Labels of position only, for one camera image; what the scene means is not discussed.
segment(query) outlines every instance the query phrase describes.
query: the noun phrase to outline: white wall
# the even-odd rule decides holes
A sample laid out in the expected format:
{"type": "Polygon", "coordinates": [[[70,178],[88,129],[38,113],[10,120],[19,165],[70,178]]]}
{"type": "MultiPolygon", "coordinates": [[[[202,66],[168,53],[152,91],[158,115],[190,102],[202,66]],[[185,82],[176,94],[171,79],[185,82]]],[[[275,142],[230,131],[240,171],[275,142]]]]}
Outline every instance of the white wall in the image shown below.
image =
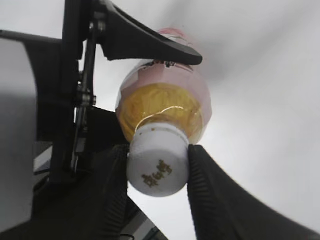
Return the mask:
{"type": "MultiPolygon", "coordinates": [[[[213,106],[200,143],[258,199],[320,232],[320,1],[114,2],[149,27],[195,39],[213,106]]],[[[61,37],[62,16],[62,0],[0,2],[0,28],[61,37]]],[[[107,62],[100,49],[96,60],[97,105],[113,110],[135,61],[107,62]]],[[[185,189],[129,194],[170,240],[195,239],[185,189]]]]}

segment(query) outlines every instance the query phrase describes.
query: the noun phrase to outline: plastic bottle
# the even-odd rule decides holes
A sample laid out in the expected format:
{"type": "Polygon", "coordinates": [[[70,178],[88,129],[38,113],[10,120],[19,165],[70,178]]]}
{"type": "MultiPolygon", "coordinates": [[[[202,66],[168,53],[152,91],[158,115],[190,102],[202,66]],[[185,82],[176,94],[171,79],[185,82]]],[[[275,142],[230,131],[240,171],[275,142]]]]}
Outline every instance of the plastic bottle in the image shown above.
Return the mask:
{"type": "MultiPolygon", "coordinates": [[[[159,33],[190,46],[177,29],[159,33]]],[[[162,197],[189,177],[188,145],[211,117],[210,93],[194,66],[143,60],[120,87],[116,115],[130,142],[127,178],[140,192],[162,197]]]]}

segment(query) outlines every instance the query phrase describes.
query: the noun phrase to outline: yellow liquid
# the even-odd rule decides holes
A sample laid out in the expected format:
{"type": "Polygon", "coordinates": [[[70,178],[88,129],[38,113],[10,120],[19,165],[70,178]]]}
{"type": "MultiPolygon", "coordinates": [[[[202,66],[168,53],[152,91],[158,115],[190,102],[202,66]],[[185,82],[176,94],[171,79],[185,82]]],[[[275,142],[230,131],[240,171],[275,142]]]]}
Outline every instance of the yellow liquid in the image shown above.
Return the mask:
{"type": "Polygon", "coordinates": [[[199,102],[187,90],[168,83],[138,88],[122,100],[117,116],[129,142],[136,130],[148,123],[173,124],[186,134],[191,144],[198,142],[203,129],[199,102]]]}

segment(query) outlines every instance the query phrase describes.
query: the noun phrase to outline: bottle top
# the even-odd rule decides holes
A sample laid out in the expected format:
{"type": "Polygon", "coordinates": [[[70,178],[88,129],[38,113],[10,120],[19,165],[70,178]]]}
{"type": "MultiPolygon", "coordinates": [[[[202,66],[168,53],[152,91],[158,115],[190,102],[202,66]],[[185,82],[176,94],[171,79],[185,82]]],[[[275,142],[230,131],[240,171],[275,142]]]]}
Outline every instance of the bottle top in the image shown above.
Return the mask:
{"type": "Polygon", "coordinates": [[[189,177],[187,136],[169,123],[138,128],[130,144],[127,178],[138,191],[154,197],[178,192],[189,177]]]}

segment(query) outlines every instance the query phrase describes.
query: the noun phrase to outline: bottle cap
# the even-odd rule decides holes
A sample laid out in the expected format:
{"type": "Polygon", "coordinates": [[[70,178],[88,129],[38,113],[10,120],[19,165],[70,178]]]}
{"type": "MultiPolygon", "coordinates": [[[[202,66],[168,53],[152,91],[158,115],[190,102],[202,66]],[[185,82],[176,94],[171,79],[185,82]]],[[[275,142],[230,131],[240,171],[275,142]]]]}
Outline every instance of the bottle cap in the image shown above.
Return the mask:
{"type": "Polygon", "coordinates": [[[169,123],[138,128],[130,144],[126,175],[134,188],[154,197],[178,192],[189,177],[187,136],[169,123]]]}

